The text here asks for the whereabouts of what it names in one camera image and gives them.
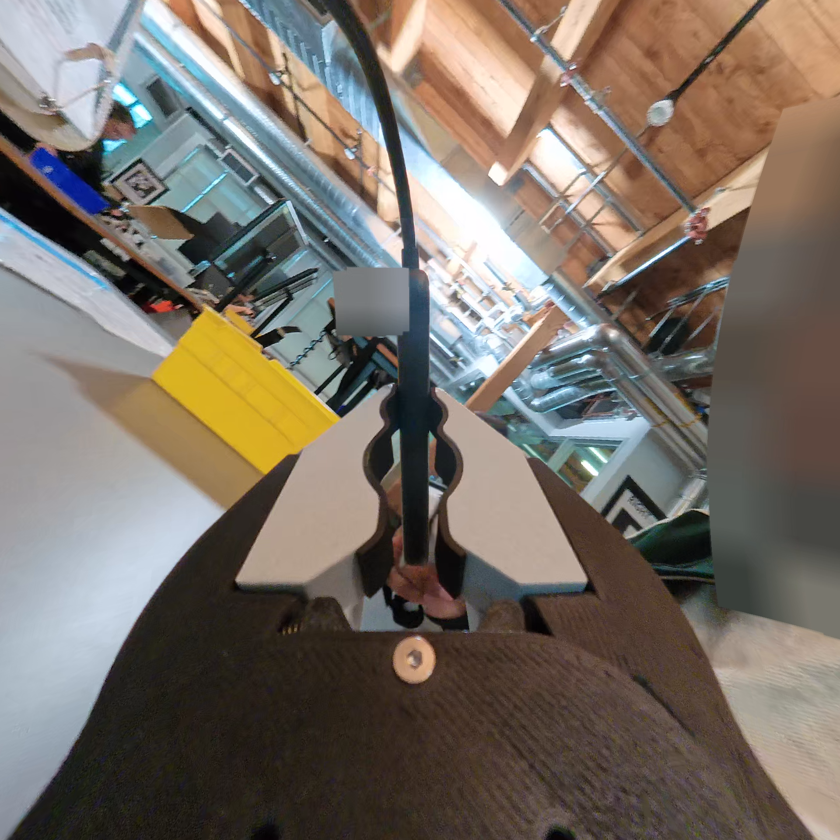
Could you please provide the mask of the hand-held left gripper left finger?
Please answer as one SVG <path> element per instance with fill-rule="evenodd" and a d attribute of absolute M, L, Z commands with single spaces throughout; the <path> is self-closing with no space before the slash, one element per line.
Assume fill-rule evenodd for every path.
<path fill-rule="evenodd" d="M 375 535 L 379 498 L 363 456 L 385 425 L 384 387 L 299 454 L 236 577 L 247 592 L 362 601 L 356 551 Z"/>

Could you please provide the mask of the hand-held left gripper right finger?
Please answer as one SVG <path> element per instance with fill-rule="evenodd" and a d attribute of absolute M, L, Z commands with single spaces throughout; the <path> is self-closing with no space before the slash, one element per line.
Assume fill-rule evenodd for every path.
<path fill-rule="evenodd" d="M 445 392 L 435 470 L 438 578 L 471 613 L 497 602 L 578 594 L 587 575 L 525 454 Z"/>

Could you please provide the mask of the yellow bin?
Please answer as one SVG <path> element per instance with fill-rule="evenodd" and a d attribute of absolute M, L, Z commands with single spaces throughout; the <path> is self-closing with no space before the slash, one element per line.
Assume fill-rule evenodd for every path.
<path fill-rule="evenodd" d="M 205 308 L 152 380 L 261 474 L 339 421 L 238 316 Z"/>

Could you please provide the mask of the person's right hand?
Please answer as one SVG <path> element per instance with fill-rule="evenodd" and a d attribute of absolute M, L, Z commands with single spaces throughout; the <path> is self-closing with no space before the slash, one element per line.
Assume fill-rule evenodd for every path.
<path fill-rule="evenodd" d="M 403 529 L 392 537 L 393 565 L 386 583 L 393 594 L 423 608 L 425 616 L 454 621 L 466 616 L 466 604 L 441 585 L 433 561 L 423 564 L 403 562 Z"/>

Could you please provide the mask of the black framed marker sign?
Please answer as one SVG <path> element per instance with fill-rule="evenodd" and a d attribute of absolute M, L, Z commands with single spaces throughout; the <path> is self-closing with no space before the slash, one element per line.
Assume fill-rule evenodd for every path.
<path fill-rule="evenodd" d="M 625 539 L 666 520 L 665 513 L 631 476 L 625 476 L 601 514 Z"/>

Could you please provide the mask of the wooden ceiling beam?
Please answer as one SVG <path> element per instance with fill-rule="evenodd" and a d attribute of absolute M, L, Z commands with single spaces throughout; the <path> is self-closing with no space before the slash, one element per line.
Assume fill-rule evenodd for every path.
<path fill-rule="evenodd" d="M 534 358 L 556 340 L 567 321 L 563 310 L 556 306 L 547 308 L 544 316 L 467 400 L 465 407 L 474 413 L 489 411 Z"/>

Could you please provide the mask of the dark green jacket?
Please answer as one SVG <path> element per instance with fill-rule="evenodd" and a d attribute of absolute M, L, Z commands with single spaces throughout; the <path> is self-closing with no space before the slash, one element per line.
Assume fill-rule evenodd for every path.
<path fill-rule="evenodd" d="M 709 512 L 690 509 L 627 540 L 662 581 L 714 584 Z"/>

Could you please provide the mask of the silver ventilation ducts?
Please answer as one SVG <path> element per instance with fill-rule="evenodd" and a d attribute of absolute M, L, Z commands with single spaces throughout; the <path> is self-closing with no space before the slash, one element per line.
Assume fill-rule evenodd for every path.
<path fill-rule="evenodd" d="M 711 376 L 718 335 L 703 348 L 668 355 L 647 354 L 618 328 L 607 324 L 562 339 L 536 355 L 516 384 L 518 394 L 535 413 L 550 413 L 588 398 L 611 393 L 627 396 L 657 383 L 683 383 Z"/>

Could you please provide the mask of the person's light pants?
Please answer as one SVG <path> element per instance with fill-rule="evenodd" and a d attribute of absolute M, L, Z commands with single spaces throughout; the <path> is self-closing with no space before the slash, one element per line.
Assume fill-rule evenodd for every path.
<path fill-rule="evenodd" d="M 753 752 L 815 838 L 839 838 L 839 642 L 718 605 L 680 600 Z"/>

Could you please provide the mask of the printed instruction sheet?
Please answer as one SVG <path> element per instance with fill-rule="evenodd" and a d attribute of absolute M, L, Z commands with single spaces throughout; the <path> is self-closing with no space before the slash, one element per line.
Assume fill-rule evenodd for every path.
<path fill-rule="evenodd" d="M 174 348 L 172 340 L 110 281 L 5 210 L 1 211 L 1 266 L 142 350 L 163 359 Z"/>

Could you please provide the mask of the blue bin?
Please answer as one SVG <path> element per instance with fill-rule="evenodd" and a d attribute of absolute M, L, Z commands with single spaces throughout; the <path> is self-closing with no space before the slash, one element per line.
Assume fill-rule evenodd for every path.
<path fill-rule="evenodd" d="M 111 208 L 110 201 L 84 182 L 57 154 L 35 148 L 28 154 L 28 159 L 52 186 L 85 213 L 99 215 Z"/>

